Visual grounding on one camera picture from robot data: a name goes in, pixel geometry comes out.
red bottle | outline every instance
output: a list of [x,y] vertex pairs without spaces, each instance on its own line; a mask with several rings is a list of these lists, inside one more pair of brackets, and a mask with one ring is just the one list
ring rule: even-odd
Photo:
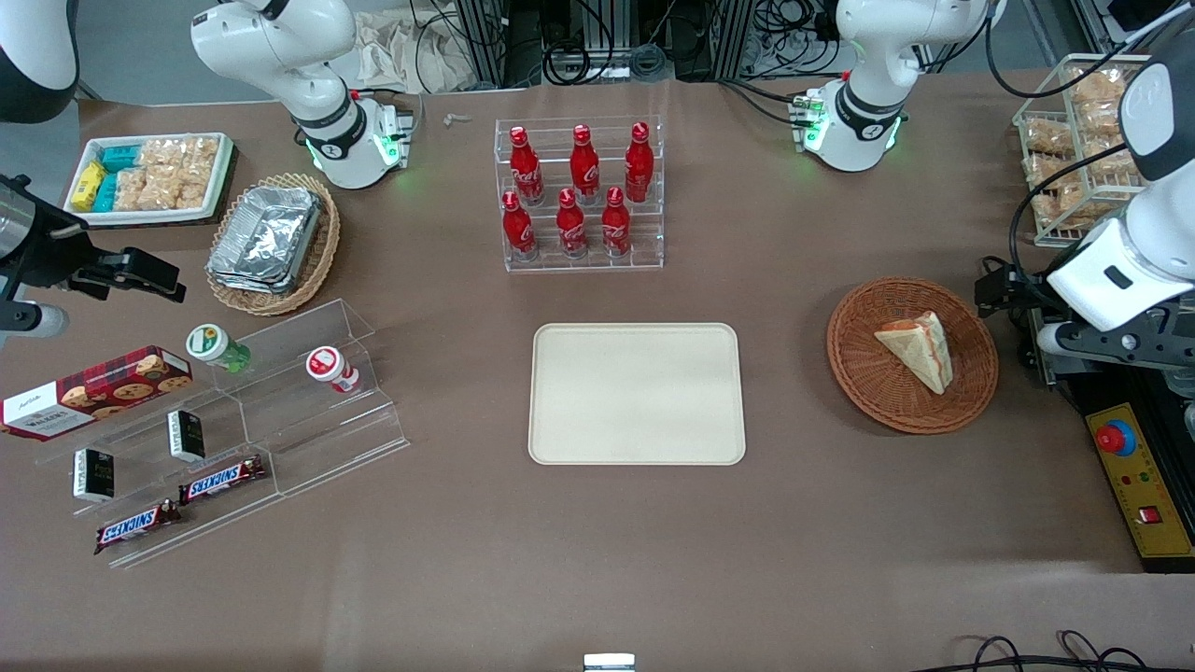
[[626,149],[626,200],[642,203],[651,189],[651,173],[656,157],[648,145],[648,124],[642,121],[631,127],[631,146]]
[[598,152],[589,143],[590,138],[588,126],[582,123],[572,128],[572,155],[569,157],[569,167],[572,170],[572,187],[577,190],[577,202],[582,206],[592,206],[600,197]]
[[556,226],[560,230],[560,248],[570,259],[582,259],[589,253],[586,240],[586,213],[577,207],[577,195],[571,189],[560,189],[560,209],[556,213]]
[[613,258],[631,251],[631,213],[623,204],[623,190],[611,187],[606,193],[606,210],[601,214],[601,239]]
[[502,213],[502,228],[507,232],[507,240],[510,242],[515,261],[535,261],[535,257],[539,256],[535,232],[531,228],[531,215],[519,203],[519,195],[514,191],[503,194],[502,207],[505,209]]
[[531,207],[544,202],[544,175],[539,170],[539,157],[531,148],[527,129],[516,126],[510,129],[510,172],[522,201]]

red cookie box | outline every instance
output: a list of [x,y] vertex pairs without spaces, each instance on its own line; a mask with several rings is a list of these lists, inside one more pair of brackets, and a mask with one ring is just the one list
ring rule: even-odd
[[5,399],[0,432],[48,441],[191,383],[186,360],[146,346]]

teal package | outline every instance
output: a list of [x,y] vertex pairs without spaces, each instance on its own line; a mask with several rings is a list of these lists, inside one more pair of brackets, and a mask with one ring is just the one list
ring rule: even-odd
[[136,165],[139,153],[141,153],[141,147],[137,145],[105,147],[99,163],[108,172],[116,172]]
[[99,183],[99,191],[96,193],[96,203],[91,207],[93,213],[110,213],[116,203],[116,173],[110,172]]

acrylic display rack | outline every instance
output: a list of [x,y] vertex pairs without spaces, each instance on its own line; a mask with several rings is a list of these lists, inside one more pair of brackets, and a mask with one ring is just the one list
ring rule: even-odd
[[[631,252],[620,258],[606,253],[601,236],[601,213],[606,207],[606,190],[623,187],[626,175],[626,149],[631,143],[631,126],[646,122],[651,129],[649,143],[655,154],[655,171],[648,200],[643,203],[626,202],[631,213]],[[572,153],[572,127],[589,126],[593,147],[598,152],[601,176],[601,200],[594,206],[578,206],[586,213],[586,239],[589,253],[581,259],[570,259],[560,248],[556,212],[560,189],[572,187],[569,155]],[[515,189],[510,171],[510,129],[521,126],[527,129],[532,148],[539,155],[544,175],[544,202],[535,207],[523,207],[531,215],[539,257],[520,262],[511,253],[510,243],[502,232],[502,194]],[[576,117],[539,120],[498,120],[494,135],[494,165],[497,175],[498,194],[497,231],[502,239],[502,255],[510,273],[566,273],[593,270],[644,270],[664,265],[664,120],[660,115],[624,117]]]
[[[1071,54],[1050,71],[1036,91],[1061,86],[1071,80],[1076,69],[1086,69],[1102,60],[1099,54]],[[1107,62],[1107,68],[1120,68],[1128,73],[1128,77],[1136,74],[1148,56],[1119,55]],[[1085,147],[1091,146],[1096,136],[1084,129],[1078,123],[1076,103],[1072,98],[1073,90],[1050,96],[1048,98],[1031,98],[1017,110],[1012,117],[1012,126],[1017,129],[1021,141],[1022,165],[1025,169],[1025,181],[1032,189],[1032,175],[1029,170],[1030,149],[1028,138],[1029,121],[1032,118],[1061,122],[1070,127],[1073,151],[1055,158],[1071,164],[1086,158]],[[1035,222],[1034,244],[1041,248],[1066,248],[1076,240],[1086,236],[1087,231],[1098,221],[1097,216],[1080,216],[1086,212],[1095,210],[1099,215],[1115,210],[1128,203],[1134,194],[1145,188],[1145,179],[1135,169],[1123,169],[1116,171],[1096,172],[1091,167],[1080,169],[1079,184],[1083,189],[1081,197],[1056,216],[1046,219],[1036,208],[1025,210],[1025,218],[1032,218]]]
[[[192,364],[191,387],[133,409],[121,421],[99,422],[47,444],[38,465],[69,474],[74,452],[85,446],[114,456],[116,497],[90,506],[79,502],[75,512],[90,523],[87,542],[93,543],[96,529],[148,511],[164,499],[177,501],[180,484],[262,456],[265,477],[180,507],[180,523],[100,555],[111,567],[145,562],[410,444],[361,343],[370,334],[373,329],[338,299],[238,337],[252,353],[246,369],[228,374]],[[361,372],[356,390],[338,393],[307,374],[306,355],[319,346],[338,348]],[[203,462],[188,464],[170,456],[166,414],[176,409],[200,417],[208,456]],[[71,496],[68,483],[62,491]]]

yellow control panel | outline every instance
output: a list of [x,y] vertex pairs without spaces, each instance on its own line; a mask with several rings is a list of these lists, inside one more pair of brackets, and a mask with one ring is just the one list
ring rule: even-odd
[[1141,557],[1195,557],[1175,502],[1129,404],[1086,417]]

